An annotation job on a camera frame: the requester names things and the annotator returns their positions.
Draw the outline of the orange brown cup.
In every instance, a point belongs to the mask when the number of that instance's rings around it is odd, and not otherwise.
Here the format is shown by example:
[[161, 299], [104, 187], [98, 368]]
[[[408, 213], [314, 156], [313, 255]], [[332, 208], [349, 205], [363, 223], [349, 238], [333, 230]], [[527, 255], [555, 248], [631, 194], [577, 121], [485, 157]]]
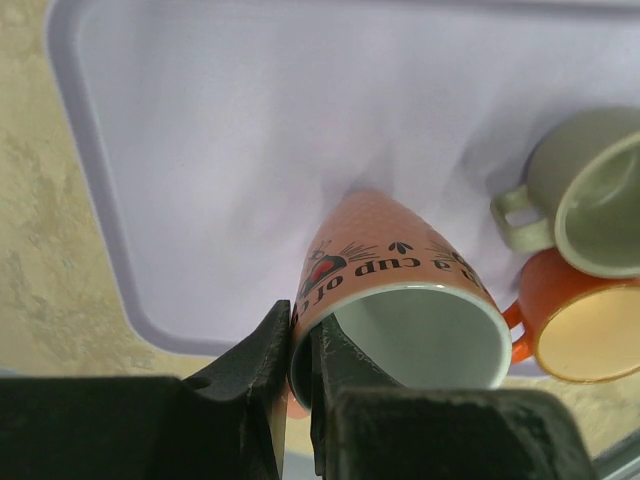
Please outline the orange brown cup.
[[639, 371], [639, 279], [585, 274], [556, 249], [531, 257], [517, 299], [503, 313], [523, 328], [514, 364], [533, 358], [547, 374], [572, 383], [616, 380]]

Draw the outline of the lavender plastic tray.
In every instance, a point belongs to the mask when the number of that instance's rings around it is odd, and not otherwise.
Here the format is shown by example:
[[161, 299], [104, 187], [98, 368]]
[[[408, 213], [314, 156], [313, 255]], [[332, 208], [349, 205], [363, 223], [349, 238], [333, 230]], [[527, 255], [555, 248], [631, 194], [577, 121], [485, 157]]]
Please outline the lavender plastic tray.
[[490, 199], [570, 115], [639, 100], [635, 1], [55, 1], [46, 47], [128, 322], [219, 356], [373, 188], [501, 307]]

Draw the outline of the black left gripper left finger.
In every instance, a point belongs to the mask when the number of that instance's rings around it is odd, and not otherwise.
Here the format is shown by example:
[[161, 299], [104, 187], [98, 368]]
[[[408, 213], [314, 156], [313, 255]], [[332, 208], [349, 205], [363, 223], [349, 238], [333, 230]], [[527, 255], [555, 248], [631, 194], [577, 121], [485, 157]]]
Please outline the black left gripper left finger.
[[196, 373], [5, 377], [5, 479], [278, 479], [290, 304]]

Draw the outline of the red handled white cup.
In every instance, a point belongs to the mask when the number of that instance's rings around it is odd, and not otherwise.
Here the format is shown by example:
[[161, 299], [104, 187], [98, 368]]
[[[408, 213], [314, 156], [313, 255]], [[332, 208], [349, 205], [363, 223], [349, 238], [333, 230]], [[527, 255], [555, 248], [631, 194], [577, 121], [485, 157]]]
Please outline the red handled white cup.
[[329, 321], [413, 389], [497, 388], [512, 362], [510, 329], [475, 270], [419, 215], [377, 191], [347, 196], [306, 253], [289, 370], [304, 409], [310, 335]]

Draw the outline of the olive green cup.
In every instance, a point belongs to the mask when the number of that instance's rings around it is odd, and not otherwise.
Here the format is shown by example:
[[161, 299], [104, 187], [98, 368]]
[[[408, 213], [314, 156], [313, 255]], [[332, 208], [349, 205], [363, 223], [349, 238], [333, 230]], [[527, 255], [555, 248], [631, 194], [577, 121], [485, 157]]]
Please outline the olive green cup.
[[490, 211], [518, 253], [551, 247], [602, 278], [639, 274], [639, 110], [577, 113], [533, 149], [523, 184], [495, 196]]

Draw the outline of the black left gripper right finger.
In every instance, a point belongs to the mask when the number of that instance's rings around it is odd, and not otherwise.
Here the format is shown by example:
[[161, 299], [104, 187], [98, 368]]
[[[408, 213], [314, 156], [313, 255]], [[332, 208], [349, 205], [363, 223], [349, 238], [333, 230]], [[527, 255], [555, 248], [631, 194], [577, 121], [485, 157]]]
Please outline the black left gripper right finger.
[[416, 390], [336, 320], [311, 345], [311, 440], [323, 479], [594, 479], [568, 409], [532, 389]]

